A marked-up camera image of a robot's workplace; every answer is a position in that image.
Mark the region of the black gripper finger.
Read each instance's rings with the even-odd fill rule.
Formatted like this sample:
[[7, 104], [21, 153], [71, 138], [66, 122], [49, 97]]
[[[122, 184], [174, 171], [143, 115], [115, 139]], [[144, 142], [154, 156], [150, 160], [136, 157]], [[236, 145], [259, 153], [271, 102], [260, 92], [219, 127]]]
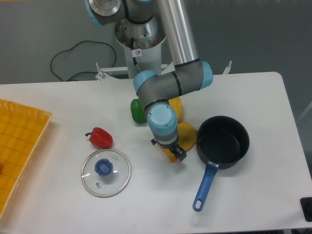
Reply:
[[174, 145], [169, 150], [179, 161], [183, 161], [187, 156], [186, 151], [179, 144]]

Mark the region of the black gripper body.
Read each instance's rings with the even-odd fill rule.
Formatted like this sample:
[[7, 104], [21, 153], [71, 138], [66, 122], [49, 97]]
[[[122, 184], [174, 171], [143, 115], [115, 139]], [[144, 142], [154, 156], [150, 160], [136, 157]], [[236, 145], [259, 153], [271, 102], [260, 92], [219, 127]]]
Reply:
[[160, 145], [162, 148], [171, 149], [178, 145], [178, 134], [175, 135], [156, 135], [152, 140], [151, 143], [153, 145]]

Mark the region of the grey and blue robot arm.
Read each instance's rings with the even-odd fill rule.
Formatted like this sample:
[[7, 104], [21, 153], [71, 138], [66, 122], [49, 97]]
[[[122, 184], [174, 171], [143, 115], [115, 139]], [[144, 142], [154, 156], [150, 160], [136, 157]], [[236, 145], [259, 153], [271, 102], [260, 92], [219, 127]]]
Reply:
[[95, 25], [115, 24], [129, 77], [154, 135], [153, 143], [183, 160], [178, 118], [169, 101], [213, 82], [201, 61], [183, 0], [87, 0]]

